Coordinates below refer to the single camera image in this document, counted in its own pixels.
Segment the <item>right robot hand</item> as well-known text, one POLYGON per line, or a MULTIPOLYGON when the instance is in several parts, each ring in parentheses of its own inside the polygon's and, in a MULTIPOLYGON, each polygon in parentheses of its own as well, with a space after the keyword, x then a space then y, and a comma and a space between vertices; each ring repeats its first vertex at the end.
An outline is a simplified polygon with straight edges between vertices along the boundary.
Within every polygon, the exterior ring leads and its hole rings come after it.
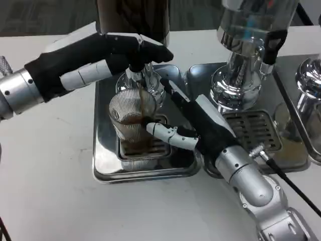
POLYGON ((174 147, 198 150, 213 161, 224 149, 240 145, 233 130, 204 94, 190 100, 171 80, 162 78, 160 82, 193 129, 173 127, 144 117, 141 126, 149 134, 174 147))

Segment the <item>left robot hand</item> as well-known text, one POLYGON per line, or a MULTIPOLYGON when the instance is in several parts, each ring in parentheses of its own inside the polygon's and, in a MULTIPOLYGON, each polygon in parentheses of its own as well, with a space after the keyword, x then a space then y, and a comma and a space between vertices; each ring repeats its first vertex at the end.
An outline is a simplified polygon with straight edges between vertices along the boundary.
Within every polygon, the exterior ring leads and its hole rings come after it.
POLYGON ((84 65, 105 60, 111 74, 149 62, 169 62, 173 53, 162 43, 133 33, 94 33, 61 49, 42 53, 25 64, 44 102, 63 96, 68 90, 60 77, 84 65))

